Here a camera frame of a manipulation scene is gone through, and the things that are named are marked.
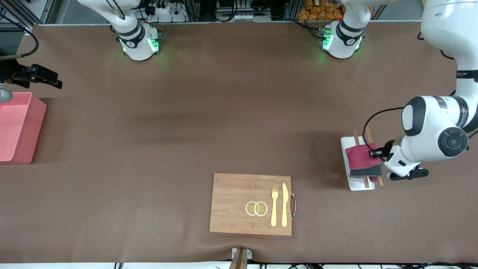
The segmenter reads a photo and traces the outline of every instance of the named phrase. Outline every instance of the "black cable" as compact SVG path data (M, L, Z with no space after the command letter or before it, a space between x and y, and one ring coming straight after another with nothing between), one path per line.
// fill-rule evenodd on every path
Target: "black cable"
M418 40L425 40L423 37L420 37L420 35L422 35L422 32L419 32L419 33L418 33L417 39L418 39Z
M307 29L307 26L303 25L302 23L300 23L298 20L294 20L294 19L285 19L285 21L291 21L291 22L295 22L297 25L299 25L300 27L304 28L304 29ZM311 30L316 30L316 31L319 31L319 28L315 28L315 27L309 27L309 29Z
M474 133L470 134L468 136L468 140L470 140L470 138L474 137L476 134L478 134L478 130L476 130Z
M311 30L311 29L309 28L309 26L307 25L307 22L306 22L306 21L304 21L304 24L305 24L305 27L306 27L307 31L309 31L309 33L310 33L313 37L315 37L315 38L317 38L317 39L320 39L320 36L318 36L318 35L316 35L316 34L314 34L314 33L312 32L312 30Z
M450 60L454 60L454 59L455 59L455 58L453 58L453 57L450 57L450 56L446 55L446 54L443 52L443 50L440 50L440 53L443 55L443 57L445 57L445 58L447 58L447 59L450 59Z
M109 0L106 0L106 2L108 2L108 5L112 8L112 9L115 9L113 8L113 6L111 5L111 3L109 2ZM119 11L121 12L121 15L123 16L121 19L122 20L125 20L126 19L126 16L124 15L124 12L123 10L120 8L120 6L118 5L118 3L116 3L116 0L113 0L113 3L115 3L115 5L118 7Z
M141 8L135 8L135 9L139 10L141 19L143 20L143 22L146 22L146 19L144 18L143 11L141 10Z
M185 7L184 7L183 5L181 5L180 3L177 2L177 4L178 4L179 6L181 6L181 9L184 10L189 16L193 17L195 21L196 21L197 19L201 19L201 17L197 17L197 16L194 16L193 14L191 14L191 13L187 10L187 8L185 8Z
M369 124L369 122L373 119L373 117L377 116L378 114L380 113L384 113L384 112L387 112L387 111L393 111L393 110L399 110L399 109L404 109L405 107L401 106L401 107L395 107L395 108L388 108L388 109L384 109L384 110L380 110L379 112L373 114L372 116L370 116L370 118L365 122L365 125L363 126L363 131L362 131L362 138L363 138L363 142L365 142L365 144L367 145L367 147L369 148L369 150L377 157L379 157L383 162L385 162L385 159L380 157L377 152L375 152L375 150L373 150L370 145L367 143L367 140L365 140L365 129L367 128L367 125Z
M420 37L420 35L422 35L422 32L419 32L418 35L417 35L417 39L418 40L425 40L423 37ZM447 58L447 59L450 59L450 60L454 60L455 58L453 57L450 57L448 55L446 55L443 50L440 50L440 53L443 55L443 57Z
M236 10L234 10L234 5L232 5L232 9L231 9L231 12L232 14L229 16L229 18L225 21L221 21L219 20L215 15L214 15L214 8L211 8L212 5L211 3L213 2L214 0L210 1L209 4L210 4L210 7L209 7L209 13L211 14L211 17L217 21L217 22L229 22L230 20L232 20L238 13L238 1L237 0L234 0L234 4L236 5Z
M1 60L9 60L9 59L18 59L18 58L23 58L23 57L27 57L27 56L30 56L32 55L33 53L35 53L35 51L38 50L38 46L40 46L40 43L38 42L38 39L36 38L36 36L34 34L32 34L32 32L30 32L28 29L26 29L25 27L21 26L19 23L16 23L14 21L12 21L10 18L0 14L0 17L2 17L3 19L9 21L10 23L12 23L13 25L17 26L18 28L24 30L25 32L27 32L29 35L32 36L32 38L35 40L35 47L27 52L27 53L23 53L23 54L16 54L16 55L8 55L8 56L0 56L0 61Z

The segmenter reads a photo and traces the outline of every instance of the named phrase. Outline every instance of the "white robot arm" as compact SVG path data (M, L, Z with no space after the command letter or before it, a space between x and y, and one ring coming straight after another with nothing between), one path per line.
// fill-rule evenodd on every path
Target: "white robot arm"
M478 0L429 0L422 35L455 58L456 93L417 96L402 111L405 135L385 146L385 166L400 177L424 161L462 154L478 128Z
M159 52L158 29L139 23L130 9L138 7L140 0L78 0L100 14L115 29L123 50L136 61L143 61Z
M398 0L340 0L346 7L341 21L334 21L325 28L331 29L328 40L321 41L322 49L335 58L349 58L359 49L362 34L369 24L371 12L368 6L385 5Z

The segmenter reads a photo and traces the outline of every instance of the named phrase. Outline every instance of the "wooden stick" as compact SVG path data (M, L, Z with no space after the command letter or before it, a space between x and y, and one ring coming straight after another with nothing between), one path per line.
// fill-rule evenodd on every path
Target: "wooden stick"
M239 269L247 269L247 249L244 249L244 252L242 253Z
M370 132L370 128L368 126L365 128L365 133L367 134L367 143L373 143L372 133ZM383 187L382 177L377 177L377 178L379 180L379 186Z
M355 145L360 145L359 135L357 134L357 130L354 129L354 138L355 138ZM370 188L369 179L367 177L363 177L363 183L365 184L365 188Z
M244 248L238 248L229 269L242 269L244 258L246 258L245 264L247 266L247 254L244 254Z

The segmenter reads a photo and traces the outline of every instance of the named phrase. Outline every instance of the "white bracket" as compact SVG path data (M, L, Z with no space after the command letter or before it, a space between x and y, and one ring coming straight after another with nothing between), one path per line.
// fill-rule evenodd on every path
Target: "white bracket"
M360 144L365 144L363 141L363 137L358 137ZM370 181L370 178L367 177L369 181L369 188L365 188L365 184L363 183L363 177L351 177L350 176L350 168L348 167L348 159L345 150L349 147L355 146L355 138L353 136L344 136L340 139L340 143L342 145L342 153L344 155L344 162L345 162L345 171L347 173L347 180L348 180L348 188L351 191L371 191L375 189L375 183Z
M236 254L237 252L237 248L233 248L232 251L231 251L231 259L234 259L234 255ZM252 259L252 251L250 251L249 249L246 249L247 251L247 259Z

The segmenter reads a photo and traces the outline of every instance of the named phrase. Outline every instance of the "red cloth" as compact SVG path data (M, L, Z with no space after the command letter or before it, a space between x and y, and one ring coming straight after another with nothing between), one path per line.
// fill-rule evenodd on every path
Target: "red cloth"
M372 149L377 149L375 143L369 143ZM348 166L351 170L358 170L364 168L370 168L381 163L380 158L371 158L369 155L370 149L367 145L358 145L345 149L347 154Z

